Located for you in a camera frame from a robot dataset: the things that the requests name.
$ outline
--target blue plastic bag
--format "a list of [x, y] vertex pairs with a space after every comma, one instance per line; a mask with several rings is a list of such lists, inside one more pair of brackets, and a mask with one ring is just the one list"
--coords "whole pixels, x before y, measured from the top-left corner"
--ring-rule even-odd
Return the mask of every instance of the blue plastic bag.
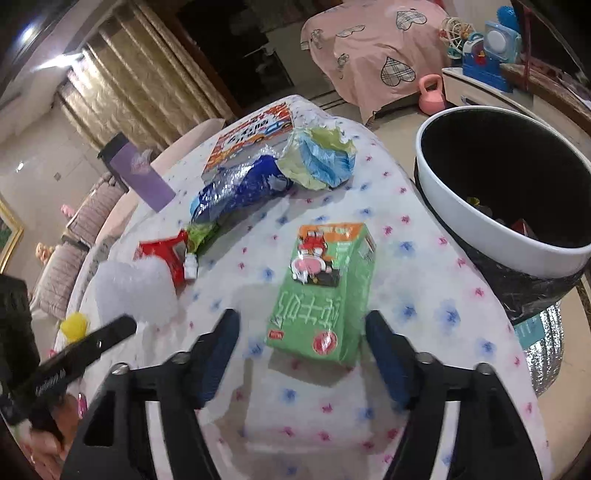
[[301, 159], [316, 180], [337, 188], [351, 178], [355, 166], [355, 153], [323, 148], [307, 132], [300, 133], [299, 141]]
[[191, 221], [209, 223], [220, 215], [282, 195], [293, 182], [277, 168], [275, 157], [261, 155], [219, 172], [191, 203]]

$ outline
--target black trash bag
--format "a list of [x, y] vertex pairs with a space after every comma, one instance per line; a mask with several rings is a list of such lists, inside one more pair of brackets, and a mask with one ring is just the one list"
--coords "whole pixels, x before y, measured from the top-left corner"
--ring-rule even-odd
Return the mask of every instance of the black trash bag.
[[559, 301], [575, 287], [585, 269], [591, 265], [590, 260], [577, 273], [562, 278], [538, 278], [506, 267], [468, 244], [443, 222], [423, 193], [416, 163], [414, 182], [427, 208], [482, 273], [513, 325], [537, 315]]

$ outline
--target picture frame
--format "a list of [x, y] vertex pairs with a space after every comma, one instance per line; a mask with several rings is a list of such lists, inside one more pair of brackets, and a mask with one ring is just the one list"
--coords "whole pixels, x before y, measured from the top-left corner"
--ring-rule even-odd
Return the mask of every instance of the picture frame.
[[0, 273], [24, 231], [22, 223], [12, 214], [10, 208], [0, 199]]

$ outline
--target beige curtain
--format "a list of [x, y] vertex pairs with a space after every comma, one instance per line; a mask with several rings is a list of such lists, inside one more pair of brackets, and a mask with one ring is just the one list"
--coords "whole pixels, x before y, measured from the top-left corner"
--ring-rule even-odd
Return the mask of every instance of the beige curtain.
[[142, 0], [117, 8], [82, 53], [57, 101], [97, 150], [123, 132], [138, 148], [160, 152], [208, 118], [235, 118]]

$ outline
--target pink kettlebell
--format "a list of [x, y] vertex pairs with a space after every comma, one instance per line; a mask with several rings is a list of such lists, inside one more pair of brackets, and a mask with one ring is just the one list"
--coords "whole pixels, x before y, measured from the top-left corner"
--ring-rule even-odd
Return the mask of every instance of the pink kettlebell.
[[[437, 82], [434, 90], [427, 90], [425, 85]], [[421, 96], [418, 99], [418, 107], [427, 115], [434, 115], [445, 110], [445, 98], [443, 97], [443, 80], [440, 75], [431, 74], [421, 77], [418, 81]]]

